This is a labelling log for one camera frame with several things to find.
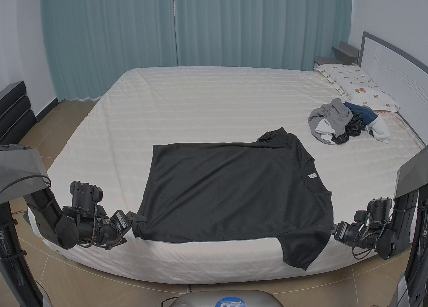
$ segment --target white pillow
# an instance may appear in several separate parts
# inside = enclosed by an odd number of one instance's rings
[[[348,102],[378,111],[397,112],[400,108],[359,66],[323,64],[314,70],[323,74]]]

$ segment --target black t-shirt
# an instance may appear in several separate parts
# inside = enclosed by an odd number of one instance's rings
[[[276,237],[284,262],[306,270],[333,224],[331,192],[314,159],[283,128],[254,143],[154,145],[133,228],[147,240],[184,243]]]

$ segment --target gray cloth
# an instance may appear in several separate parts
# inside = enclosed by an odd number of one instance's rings
[[[335,131],[335,136],[338,137],[345,133],[345,126],[352,119],[352,112],[343,105],[339,98],[335,98],[331,103],[323,104],[320,108],[316,108],[311,112],[308,118],[311,133],[321,142],[329,144],[326,140],[322,139],[321,135],[315,130],[323,118],[327,119]]]

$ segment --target blue round sticker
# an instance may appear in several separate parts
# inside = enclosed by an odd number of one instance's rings
[[[215,307],[247,307],[247,304],[240,298],[229,296],[218,301]]]

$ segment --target bed sheet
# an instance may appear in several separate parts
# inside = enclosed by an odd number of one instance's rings
[[[69,206],[72,181],[104,191],[108,215],[136,212],[142,201],[153,144],[254,142],[284,127],[315,158],[333,192],[334,221],[351,222],[375,197],[393,197],[398,168],[422,144],[395,113],[381,112],[391,131],[384,144],[368,133],[338,145],[315,139],[307,118],[340,94],[317,72],[233,67],[132,69],[98,101],[58,155],[48,175],[60,206]],[[30,214],[33,230],[34,216]],[[112,274],[163,283],[220,283],[315,274],[348,266],[350,248],[332,237],[307,271],[286,265],[276,238],[169,244],[126,236],[112,250],[75,246],[63,256]]]

